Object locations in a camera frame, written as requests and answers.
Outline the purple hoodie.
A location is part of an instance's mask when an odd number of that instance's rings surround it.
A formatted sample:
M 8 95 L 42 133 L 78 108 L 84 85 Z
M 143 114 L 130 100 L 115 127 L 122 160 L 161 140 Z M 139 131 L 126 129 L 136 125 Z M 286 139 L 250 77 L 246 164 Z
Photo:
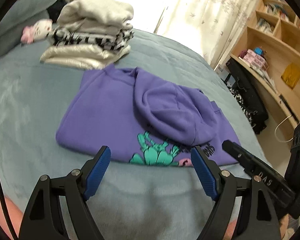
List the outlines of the purple hoodie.
M 235 163 L 222 149 L 238 137 L 222 110 L 198 88 L 163 80 L 141 68 L 84 72 L 77 95 L 56 132 L 59 145 L 149 166 L 191 166 L 199 146 L 218 165 Z

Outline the black chair with clothes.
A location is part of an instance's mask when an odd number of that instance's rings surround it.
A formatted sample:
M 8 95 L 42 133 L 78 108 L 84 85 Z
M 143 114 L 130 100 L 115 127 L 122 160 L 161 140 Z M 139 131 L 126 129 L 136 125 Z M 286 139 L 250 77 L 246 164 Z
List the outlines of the black chair with clothes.
M 248 71 L 233 58 L 226 63 L 229 75 L 224 81 L 230 93 L 238 102 L 255 134 L 260 134 L 267 126 L 268 112 L 255 86 L 250 81 Z

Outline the grey-blue bed blanket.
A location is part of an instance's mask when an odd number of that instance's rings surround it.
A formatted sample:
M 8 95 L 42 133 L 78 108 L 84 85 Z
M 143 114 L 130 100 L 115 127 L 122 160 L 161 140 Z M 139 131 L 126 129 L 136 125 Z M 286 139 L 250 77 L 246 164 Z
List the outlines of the grey-blue bed blanket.
M 55 140 L 83 72 L 40 63 L 48 45 L 42 41 L 16 46 L 0 58 L 0 181 L 5 196 L 21 210 L 42 174 L 66 176 L 89 159 Z M 141 67 L 173 83 L 201 89 L 222 109 L 241 145 L 265 159 L 239 104 L 199 54 L 141 30 L 134 32 L 130 46 L 117 67 Z M 105 239 L 196 239 L 213 201 L 191 167 L 111 162 L 88 206 Z

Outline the yellow cloth on shelf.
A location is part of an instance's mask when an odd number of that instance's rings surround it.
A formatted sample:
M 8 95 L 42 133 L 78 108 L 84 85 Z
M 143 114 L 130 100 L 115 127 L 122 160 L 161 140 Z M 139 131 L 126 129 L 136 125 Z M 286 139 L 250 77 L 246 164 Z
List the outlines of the yellow cloth on shelf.
M 295 63 L 289 64 L 282 73 L 281 80 L 290 89 L 294 89 L 300 80 L 300 67 Z

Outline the pink boxes on shelf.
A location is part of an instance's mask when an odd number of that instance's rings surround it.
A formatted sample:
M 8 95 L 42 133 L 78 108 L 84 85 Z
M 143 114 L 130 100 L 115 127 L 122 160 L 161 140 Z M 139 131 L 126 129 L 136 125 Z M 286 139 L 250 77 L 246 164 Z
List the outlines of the pink boxes on shelf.
M 238 57 L 245 61 L 249 66 L 255 66 L 265 71 L 268 70 L 269 66 L 266 61 L 266 51 L 261 47 L 243 50 Z

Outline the wooden shelf desk unit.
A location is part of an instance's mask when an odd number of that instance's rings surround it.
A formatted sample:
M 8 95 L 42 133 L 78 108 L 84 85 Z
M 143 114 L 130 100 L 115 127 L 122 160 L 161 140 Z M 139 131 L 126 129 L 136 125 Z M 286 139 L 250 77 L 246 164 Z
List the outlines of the wooden shelf desk unit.
M 241 51 L 255 47 L 266 51 L 267 77 L 238 57 Z M 281 80 L 289 64 L 300 67 L 300 19 L 292 7 L 284 0 L 258 0 L 231 58 L 248 71 L 266 110 L 282 133 L 278 139 L 289 140 L 300 122 L 300 80 L 294 89 Z

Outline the white shiny puffer jacket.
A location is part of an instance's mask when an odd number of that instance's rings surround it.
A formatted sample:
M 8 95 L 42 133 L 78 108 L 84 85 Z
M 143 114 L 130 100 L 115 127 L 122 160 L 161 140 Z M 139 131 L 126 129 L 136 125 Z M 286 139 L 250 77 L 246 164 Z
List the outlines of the white shiny puffer jacket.
M 104 50 L 93 44 L 50 46 L 40 57 L 40 62 L 86 70 L 103 69 L 129 52 L 130 45 L 118 52 Z

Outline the black white patterned garment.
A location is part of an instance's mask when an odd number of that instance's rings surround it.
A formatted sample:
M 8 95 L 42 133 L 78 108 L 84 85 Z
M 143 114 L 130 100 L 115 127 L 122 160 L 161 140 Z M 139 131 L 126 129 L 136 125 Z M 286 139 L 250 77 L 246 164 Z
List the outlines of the black white patterned garment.
M 53 46 L 67 46 L 79 44 L 97 45 L 103 50 L 121 51 L 128 46 L 133 38 L 132 30 L 121 30 L 117 35 L 71 32 L 65 28 L 56 28 L 50 31 L 46 38 Z

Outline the pink white plush toy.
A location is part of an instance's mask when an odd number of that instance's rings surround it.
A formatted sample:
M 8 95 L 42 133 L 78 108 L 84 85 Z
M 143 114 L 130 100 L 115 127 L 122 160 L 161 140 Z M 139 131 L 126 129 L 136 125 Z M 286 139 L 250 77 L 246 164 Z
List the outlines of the pink white plush toy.
M 46 38 L 47 34 L 52 30 L 51 19 L 41 19 L 32 26 L 23 28 L 20 42 L 22 44 L 31 44 L 33 42 Z

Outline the cream floral curtain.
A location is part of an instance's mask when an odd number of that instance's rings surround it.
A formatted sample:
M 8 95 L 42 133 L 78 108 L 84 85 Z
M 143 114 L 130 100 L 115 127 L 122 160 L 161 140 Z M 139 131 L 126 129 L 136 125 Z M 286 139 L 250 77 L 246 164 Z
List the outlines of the cream floral curtain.
M 189 47 L 211 67 L 228 57 L 258 3 L 258 0 L 116 1 L 134 8 L 134 28 Z

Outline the grey folded sweatshirt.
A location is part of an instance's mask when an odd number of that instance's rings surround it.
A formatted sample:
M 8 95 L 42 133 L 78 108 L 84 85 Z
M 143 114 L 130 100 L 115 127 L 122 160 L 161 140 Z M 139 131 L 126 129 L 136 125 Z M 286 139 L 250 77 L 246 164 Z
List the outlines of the grey folded sweatshirt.
M 74 0 L 63 7 L 57 19 L 68 31 L 116 36 L 130 30 L 134 16 L 130 4 L 115 0 Z

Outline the grey pillow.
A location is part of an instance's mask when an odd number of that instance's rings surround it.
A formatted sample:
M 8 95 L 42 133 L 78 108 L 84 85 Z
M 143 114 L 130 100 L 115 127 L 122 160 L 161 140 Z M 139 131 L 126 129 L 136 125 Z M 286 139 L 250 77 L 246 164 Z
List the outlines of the grey pillow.
M 0 22 L 0 57 L 20 43 L 23 29 L 48 19 L 47 9 L 57 0 L 17 0 Z

